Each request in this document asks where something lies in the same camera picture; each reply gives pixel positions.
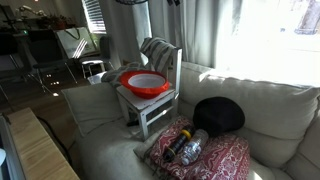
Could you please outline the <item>light wooden table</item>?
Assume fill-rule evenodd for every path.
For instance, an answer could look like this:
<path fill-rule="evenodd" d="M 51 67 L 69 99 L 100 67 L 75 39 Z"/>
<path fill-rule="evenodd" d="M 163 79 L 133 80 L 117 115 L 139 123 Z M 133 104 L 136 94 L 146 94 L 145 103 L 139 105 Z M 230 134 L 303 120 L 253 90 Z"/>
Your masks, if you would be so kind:
<path fill-rule="evenodd" d="M 6 160 L 17 162 L 25 180 L 80 180 L 30 108 L 1 114 Z"/>

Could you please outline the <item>orange sequined hat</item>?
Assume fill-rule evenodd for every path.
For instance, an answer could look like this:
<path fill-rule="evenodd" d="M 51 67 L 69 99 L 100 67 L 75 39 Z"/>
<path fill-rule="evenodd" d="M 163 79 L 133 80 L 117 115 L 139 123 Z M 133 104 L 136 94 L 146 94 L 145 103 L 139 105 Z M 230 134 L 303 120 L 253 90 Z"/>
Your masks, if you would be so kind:
<path fill-rule="evenodd" d="M 134 95 L 152 99 L 169 89 L 168 80 L 158 72 L 139 70 L 125 72 L 120 76 L 121 84 Z"/>

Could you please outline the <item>white curtain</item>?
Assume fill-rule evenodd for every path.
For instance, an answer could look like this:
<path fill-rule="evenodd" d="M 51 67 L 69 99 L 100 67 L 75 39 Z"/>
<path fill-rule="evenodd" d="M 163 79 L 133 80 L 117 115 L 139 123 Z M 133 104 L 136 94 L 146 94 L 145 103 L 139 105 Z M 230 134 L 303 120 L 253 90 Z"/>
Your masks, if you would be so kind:
<path fill-rule="evenodd" d="M 145 62 L 143 39 L 160 37 L 182 49 L 183 60 L 216 69 L 232 65 L 231 37 L 237 31 L 244 0 L 98 0 L 112 56 L 118 66 Z"/>

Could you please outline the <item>grey white patterned pillow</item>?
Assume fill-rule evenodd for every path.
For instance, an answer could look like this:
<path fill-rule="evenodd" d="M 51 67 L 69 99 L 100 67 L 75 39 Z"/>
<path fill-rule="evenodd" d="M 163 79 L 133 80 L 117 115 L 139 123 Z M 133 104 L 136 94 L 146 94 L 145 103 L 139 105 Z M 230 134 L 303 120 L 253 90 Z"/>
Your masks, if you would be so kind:
<path fill-rule="evenodd" d="M 103 83 L 109 83 L 114 88 L 121 85 L 120 77 L 123 73 L 129 72 L 129 71 L 137 71 L 137 70 L 145 70 L 146 67 L 138 62 L 132 62 L 127 65 L 121 66 L 116 70 L 110 70 L 106 72 L 102 78 L 101 81 Z"/>

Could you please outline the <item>black round cushion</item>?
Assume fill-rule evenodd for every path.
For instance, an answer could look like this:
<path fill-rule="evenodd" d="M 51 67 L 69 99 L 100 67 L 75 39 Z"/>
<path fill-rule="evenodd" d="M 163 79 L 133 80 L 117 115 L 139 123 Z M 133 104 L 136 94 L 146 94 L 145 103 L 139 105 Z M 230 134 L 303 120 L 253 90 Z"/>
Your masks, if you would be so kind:
<path fill-rule="evenodd" d="M 241 107 L 226 97 L 211 97 L 201 100 L 194 109 L 193 123 L 205 130 L 210 137 L 238 130 L 245 123 Z"/>

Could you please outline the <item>red white patterned cloth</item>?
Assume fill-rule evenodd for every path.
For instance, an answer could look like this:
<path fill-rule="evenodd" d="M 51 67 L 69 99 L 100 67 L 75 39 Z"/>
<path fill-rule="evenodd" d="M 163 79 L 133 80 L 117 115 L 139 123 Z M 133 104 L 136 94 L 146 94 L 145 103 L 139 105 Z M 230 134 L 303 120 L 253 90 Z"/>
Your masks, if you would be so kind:
<path fill-rule="evenodd" d="M 191 121 L 180 116 L 161 130 L 149 153 L 157 175 L 172 180 L 247 180 L 250 166 L 249 143 L 230 133 L 209 138 L 199 157 L 189 165 L 182 164 L 182 152 L 172 162 L 165 162 L 165 149 L 186 125 L 191 125 Z"/>

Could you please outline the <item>small white stool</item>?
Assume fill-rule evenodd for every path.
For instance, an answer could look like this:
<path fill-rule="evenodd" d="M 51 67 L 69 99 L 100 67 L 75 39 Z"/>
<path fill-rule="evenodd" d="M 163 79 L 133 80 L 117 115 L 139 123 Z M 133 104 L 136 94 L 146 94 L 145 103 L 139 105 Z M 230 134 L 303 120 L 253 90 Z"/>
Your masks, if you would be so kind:
<path fill-rule="evenodd" d="M 87 78 L 86 76 L 87 71 L 90 73 L 90 76 L 92 76 L 91 67 L 94 65 L 99 65 L 102 72 L 106 71 L 104 62 L 102 60 L 84 60 L 81 62 L 81 68 L 82 68 L 82 73 L 84 78 Z"/>

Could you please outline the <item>beige sofa cushion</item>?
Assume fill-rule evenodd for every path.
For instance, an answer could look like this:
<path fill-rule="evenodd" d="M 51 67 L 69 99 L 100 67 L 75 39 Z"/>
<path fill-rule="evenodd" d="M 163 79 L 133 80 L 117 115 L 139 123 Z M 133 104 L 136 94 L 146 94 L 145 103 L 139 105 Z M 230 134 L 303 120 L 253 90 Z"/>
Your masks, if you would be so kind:
<path fill-rule="evenodd" d="M 62 93 L 82 137 L 123 117 L 116 90 L 109 83 L 64 89 Z"/>

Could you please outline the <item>black office chair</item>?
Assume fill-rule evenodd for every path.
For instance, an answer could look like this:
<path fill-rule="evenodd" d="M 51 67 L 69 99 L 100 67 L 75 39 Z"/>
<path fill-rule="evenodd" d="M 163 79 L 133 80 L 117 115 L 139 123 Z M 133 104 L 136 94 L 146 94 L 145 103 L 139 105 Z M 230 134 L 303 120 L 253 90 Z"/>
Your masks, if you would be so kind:
<path fill-rule="evenodd" d="M 44 84 L 41 70 L 44 68 L 53 68 L 65 65 L 74 82 L 77 80 L 68 65 L 68 58 L 62 55 L 59 43 L 53 30 L 29 30 L 29 51 L 36 63 L 33 67 L 36 69 L 38 79 L 43 91 L 49 91 Z"/>

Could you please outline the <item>beige sofa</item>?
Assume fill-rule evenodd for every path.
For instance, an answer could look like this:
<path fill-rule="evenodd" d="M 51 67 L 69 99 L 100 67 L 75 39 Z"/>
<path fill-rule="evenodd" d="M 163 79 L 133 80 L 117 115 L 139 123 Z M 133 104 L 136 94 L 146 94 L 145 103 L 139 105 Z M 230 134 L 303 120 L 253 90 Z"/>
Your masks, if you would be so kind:
<path fill-rule="evenodd" d="M 158 180 L 153 140 L 129 128 L 108 82 L 63 92 L 78 125 L 87 180 Z M 240 123 L 250 148 L 248 180 L 320 180 L 320 88 L 254 81 L 193 63 L 181 66 L 178 112 L 212 132 Z"/>

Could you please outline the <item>small white wooden chair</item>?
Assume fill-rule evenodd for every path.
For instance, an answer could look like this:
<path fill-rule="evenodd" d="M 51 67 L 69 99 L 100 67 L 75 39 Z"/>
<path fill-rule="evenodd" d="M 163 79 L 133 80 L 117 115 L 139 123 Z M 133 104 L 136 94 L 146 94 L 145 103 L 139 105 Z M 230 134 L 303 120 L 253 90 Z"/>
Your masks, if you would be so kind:
<path fill-rule="evenodd" d="M 142 138 L 149 137 L 148 126 L 166 113 L 177 114 L 177 103 L 180 88 L 182 49 L 176 47 L 173 60 L 167 68 L 167 74 L 162 74 L 169 82 L 169 89 L 152 99 L 143 99 L 134 95 L 122 84 L 116 88 L 121 108 L 126 120 L 129 120 L 129 110 L 137 114 Z"/>

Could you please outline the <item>grey white striped cloth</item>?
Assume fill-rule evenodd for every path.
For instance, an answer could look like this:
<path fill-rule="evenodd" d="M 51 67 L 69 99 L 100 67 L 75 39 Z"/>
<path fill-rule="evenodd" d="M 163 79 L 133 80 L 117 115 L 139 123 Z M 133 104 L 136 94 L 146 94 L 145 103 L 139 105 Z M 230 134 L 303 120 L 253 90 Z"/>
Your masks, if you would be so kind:
<path fill-rule="evenodd" d="M 173 60 L 175 50 L 175 46 L 159 37 L 145 38 L 140 48 L 140 52 L 148 58 L 145 67 L 164 75 L 167 74 L 167 68 Z"/>

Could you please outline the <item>white tote bag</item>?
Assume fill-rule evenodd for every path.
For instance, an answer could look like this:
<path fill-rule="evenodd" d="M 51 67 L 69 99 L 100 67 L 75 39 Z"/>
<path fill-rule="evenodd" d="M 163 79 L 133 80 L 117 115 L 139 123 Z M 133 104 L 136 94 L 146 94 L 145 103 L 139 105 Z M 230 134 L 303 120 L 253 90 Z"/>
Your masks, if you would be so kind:
<path fill-rule="evenodd" d="M 86 27 L 57 30 L 56 35 L 69 59 L 77 59 L 96 51 L 95 43 Z"/>

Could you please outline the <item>clear plastic water bottle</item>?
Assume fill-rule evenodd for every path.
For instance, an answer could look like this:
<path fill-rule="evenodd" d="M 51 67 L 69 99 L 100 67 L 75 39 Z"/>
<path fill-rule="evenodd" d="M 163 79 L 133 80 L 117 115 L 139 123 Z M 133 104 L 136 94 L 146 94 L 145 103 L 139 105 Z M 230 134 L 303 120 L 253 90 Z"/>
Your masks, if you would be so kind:
<path fill-rule="evenodd" d="M 208 133 L 203 129 L 198 129 L 191 140 L 183 149 L 181 161 L 183 165 L 189 165 L 194 162 L 200 155 L 202 148 L 209 138 Z"/>

